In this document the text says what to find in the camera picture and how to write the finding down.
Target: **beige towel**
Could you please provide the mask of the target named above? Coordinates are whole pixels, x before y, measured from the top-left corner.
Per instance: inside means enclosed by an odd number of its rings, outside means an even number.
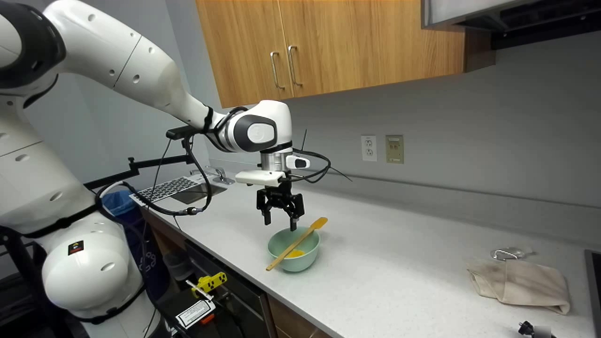
[[[544,306],[562,315],[570,311],[566,279],[556,269],[524,260],[482,260],[469,263],[468,271],[481,296],[505,304]]]

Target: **wooden spatula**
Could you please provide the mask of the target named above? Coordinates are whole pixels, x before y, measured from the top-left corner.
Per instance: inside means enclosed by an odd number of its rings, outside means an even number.
[[[286,256],[288,256],[288,254],[292,252],[292,250],[294,250],[294,248],[296,248],[305,238],[307,238],[307,236],[312,234],[313,231],[321,229],[327,221],[328,219],[325,217],[318,218],[317,221],[313,222],[311,227],[309,227],[309,229],[307,229],[307,231],[305,231],[305,233],[302,234],[301,237],[298,237],[298,239],[294,241],[294,243],[290,244],[290,246],[286,250],[284,250],[284,252],[282,252],[278,256],[278,258],[271,262],[271,264],[265,270],[271,271],[271,269],[275,268],[280,262],[284,260]]]

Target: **cabinet handle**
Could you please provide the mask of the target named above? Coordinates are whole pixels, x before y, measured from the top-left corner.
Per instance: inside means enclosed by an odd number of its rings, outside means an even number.
[[[292,73],[292,83],[301,86],[302,84],[296,82],[296,75],[294,73],[294,63],[292,62],[292,49],[298,49],[295,45],[288,46],[288,62],[290,63],[290,73]]]
[[[277,89],[284,89],[286,87],[282,87],[278,83],[278,72],[275,70],[275,62],[273,61],[273,56],[274,55],[279,55],[279,53],[278,52],[271,52],[269,54],[269,56],[271,57],[271,69],[273,70],[273,81],[275,82],[275,88],[277,88]]]

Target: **kitchen counter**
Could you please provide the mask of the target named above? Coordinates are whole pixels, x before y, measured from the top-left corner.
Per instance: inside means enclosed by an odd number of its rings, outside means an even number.
[[[264,226],[255,208],[257,189],[228,186],[213,197],[206,212],[178,217],[181,232],[332,337],[516,338],[523,321],[551,327],[559,338],[594,337],[583,250],[600,248],[298,185],[294,191],[303,194],[306,210],[299,225],[329,219],[319,230],[319,255],[300,273],[268,272],[267,242],[288,227],[288,218],[274,209],[272,224]],[[173,198],[158,205],[184,208]],[[173,217],[156,215],[177,229]],[[572,302],[567,316],[504,305],[474,291],[465,262],[489,259],[496,248],[526,245],[537,252],[527,260],[554,267],[566,277]]]

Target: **wall outlet cover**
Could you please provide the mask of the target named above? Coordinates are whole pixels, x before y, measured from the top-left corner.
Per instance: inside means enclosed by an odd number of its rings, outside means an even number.
[[[375,135],[361,135],[361,156],[363,161],[377,162],[377,143]]]
[[[402,135],[386,135],[386,162],[405,163],[405,146]]]

